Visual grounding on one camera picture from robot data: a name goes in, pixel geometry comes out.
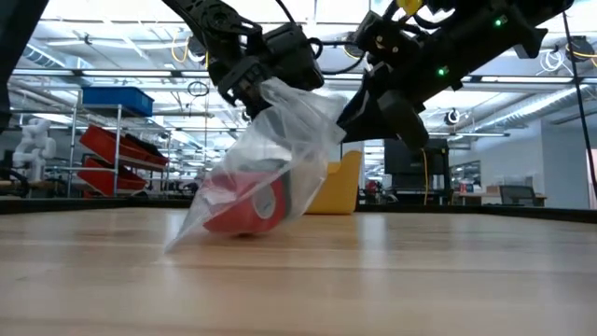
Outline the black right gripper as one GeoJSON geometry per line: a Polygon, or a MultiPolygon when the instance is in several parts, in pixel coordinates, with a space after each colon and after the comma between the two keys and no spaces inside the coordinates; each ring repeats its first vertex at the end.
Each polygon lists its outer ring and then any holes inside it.
{"type": "Polygon", "coordinates": [[[345,131],[341,142],[399,139],[410,149],[423,148],[429,134],[414,106],[449,87],[460,89],[466,54],[462,41],[381,43],[383,64],[365,71],[337,121],[345,131]]]}

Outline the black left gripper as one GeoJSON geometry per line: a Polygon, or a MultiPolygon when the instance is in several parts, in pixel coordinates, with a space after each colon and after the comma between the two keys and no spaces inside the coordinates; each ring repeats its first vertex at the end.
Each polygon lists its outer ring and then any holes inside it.
{"type": "Polygon", "coordinates": [[[262,33],[244,33],[245,49],[241,45],[241,35],[211,32],[207,36],[208,53],[214,62],[209,66],[209,73],[220,96],[230,105],[240,101],[249,118],[255,119],[261,111],[271,107],[259,87],[270,77],[270,71],[259,57],[265,50],[262,33]]]}

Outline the clear plastic zip bag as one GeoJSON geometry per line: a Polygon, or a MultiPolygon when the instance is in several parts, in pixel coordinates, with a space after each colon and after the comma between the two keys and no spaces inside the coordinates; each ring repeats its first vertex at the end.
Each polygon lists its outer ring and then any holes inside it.
{"type": "Polygon", "coordinates": [[[213,213],[209,209],[211,197],[207,197],[207,182],[217,174],[244,173],[239,170],[244,163],[264,159],[286,161],[278,173],[264,177],[263,182],[257,184],[263,187],[290,171],[292,210],[272,230],[302,216],[322,187],[327,176],[328,153],[345,136],[337,120],[347,102],[346,98],[295,89],[279,78],[266,80],[261,84],[260,91],[271,107],[257,115],[221,160],[205,174],[184,221],[176,235],[166,243],[166,250],[174,249],[194,231],[208,231],[203,224],[217,212],[213,213]]]}

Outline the red bandage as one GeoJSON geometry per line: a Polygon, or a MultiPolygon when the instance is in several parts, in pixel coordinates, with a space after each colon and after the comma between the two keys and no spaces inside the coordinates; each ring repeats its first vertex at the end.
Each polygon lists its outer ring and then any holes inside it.
{"type": "Polygon", "coordinates": [[[285,219],[282,183],[276,178],[259,187],[264,173],[217,174],[207,182],[209,209],[217,215],[203,227],[209,232],[255,234],[272,230],[285,219]]]}

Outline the black monitor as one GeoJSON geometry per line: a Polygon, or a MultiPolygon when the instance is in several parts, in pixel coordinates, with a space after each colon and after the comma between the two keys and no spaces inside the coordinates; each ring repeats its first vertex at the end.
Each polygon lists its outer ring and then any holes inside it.
{"type": "Polygon", "coordinates": [[[384,172],[396,189],[446,189],[451,183],[448,143],[430,139],[424,149],[410,150],[401,140],[385,140],[384,172]]]}

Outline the yellow plastic bin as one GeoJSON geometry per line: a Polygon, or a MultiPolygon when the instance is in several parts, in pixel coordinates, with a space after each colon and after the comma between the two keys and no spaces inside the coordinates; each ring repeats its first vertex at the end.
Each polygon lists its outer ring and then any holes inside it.
{"type": "Polygon", "coordinates": [[[354,212],[362,156],[361,151],[351,150],[340,161],[331,161],[327,165],[326,180],[306,215],[346,216],[354,212]]]}

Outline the small yellow tag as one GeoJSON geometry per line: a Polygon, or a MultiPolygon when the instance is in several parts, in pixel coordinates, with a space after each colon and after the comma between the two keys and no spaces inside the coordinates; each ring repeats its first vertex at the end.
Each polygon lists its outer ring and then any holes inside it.
{"type": "Polygon", "coordinates": [[[412,16],[424,5],[424,0],[396,0],[396,5],[412,16]]]}

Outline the wooden work table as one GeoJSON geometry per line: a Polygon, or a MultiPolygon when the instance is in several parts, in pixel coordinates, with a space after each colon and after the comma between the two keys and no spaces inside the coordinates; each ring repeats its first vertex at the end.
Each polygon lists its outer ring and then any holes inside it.
{"type": "MultiPolygon", "coordinates": [[[[542,194],[531,196],[506,196],[505,205],[543,207],[547,197],[542,194]]],[[[456,193],[454,203],[461,205],[503,205],[499,193],[456,193]]]]}

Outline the metal shelf rack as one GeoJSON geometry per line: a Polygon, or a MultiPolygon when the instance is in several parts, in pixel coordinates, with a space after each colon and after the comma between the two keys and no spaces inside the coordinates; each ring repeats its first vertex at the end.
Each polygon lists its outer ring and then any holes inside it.
{"type": "MultiPolygon", "coordinates": [[[[46,168],[46,172],[49,174],[48,182],[55,185],[57,195],[82,198],[147,198],[152,195],[187,198],[194,194],[201,184],[204,166],[201,161],[189,159],[187,155],[199,154],[201,152],[199,145],[193,142],[181,128],[159,123],[153,117],[123,118],[121,112],[121,105],[118,106],[116,115],[105,113],[97,107],[89,109],[81,106],[74,109],[62,125],[52,124],[50,126],[49,134],[52,138],[56,139],[59,135],[69,137],[68,140],[57,141],[58,146],[69,146],[69,157],[67,159],[58,157],[56,164],[50,162],[46,168]],[[122,133],[128,133],[144,140],[156,146],[160,153],[169,159],[169,163],[163,171],[150,171],[123,165],[146,181],[145,188],[132,194],[103,196],[94,191],[76,174],[82,170],[83,162],[88,157],[103,160],[79,142],[80,137],[90,126],[97,126],[116,133],[117,141],[122,133]]],[[[118,147],[116,147],[115,162],[112,165],[117,174],[118,147]]]]}

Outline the blue storage bin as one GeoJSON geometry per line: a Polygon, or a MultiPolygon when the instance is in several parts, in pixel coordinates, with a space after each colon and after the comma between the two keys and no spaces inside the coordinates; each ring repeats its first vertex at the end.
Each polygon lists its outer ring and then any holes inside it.
{"type": "Polygon", "coordinates": [[[82,89],[82,104],[105,113],[116,115],[122,106],[121,116],[150,118],[153,116],[154,99],[136,87],[85,87],[82,89]]]}

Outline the red plastic storage bin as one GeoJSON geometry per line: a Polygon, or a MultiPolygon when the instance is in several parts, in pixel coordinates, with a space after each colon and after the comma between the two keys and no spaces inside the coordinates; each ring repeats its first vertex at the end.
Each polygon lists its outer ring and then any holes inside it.
{"type": "Polygon", "coordinates": [[[123,165],[115,173],[114,166],[101,159],[88,157],[77,173],[91,188],[106,197],[132,194],[145,188],[146,181],[123,165]]]}
{"type": "Polygon", "coordinates": [[[163,171],[169,159],[158,148],[131,134],[117,134],[97,126],[90,126],[79,142],[110,164],[115,162],[118,147],[118,164],[150,171],[163,171]]]}

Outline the black office chair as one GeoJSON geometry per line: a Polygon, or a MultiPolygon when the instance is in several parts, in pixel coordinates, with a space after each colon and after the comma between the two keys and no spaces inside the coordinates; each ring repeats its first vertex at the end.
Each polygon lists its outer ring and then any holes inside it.
{"type": "Polygon", "coordinates": [[[528,186],[504,185],[499,187],[503,205],[538,206],[535,191],[528,186]]]}

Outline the black aluminium table frame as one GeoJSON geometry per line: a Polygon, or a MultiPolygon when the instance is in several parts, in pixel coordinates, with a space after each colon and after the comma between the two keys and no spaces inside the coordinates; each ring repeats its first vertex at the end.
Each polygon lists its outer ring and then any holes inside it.
{"type": "MultiPolygon", "coordinates": [[[[189,209],[189,200],[151,199],[1,199],[0,215],[22,213],[83,211],[111,208],[173,208],[189,209]]],[[[486,215],[500,217],[524,217],[546,220],[597,224],[597,210],[562,209],[547,207],[524,207],[504,205],[390,205],[359,204],[360,213],[407,213],[486,215]]]]}

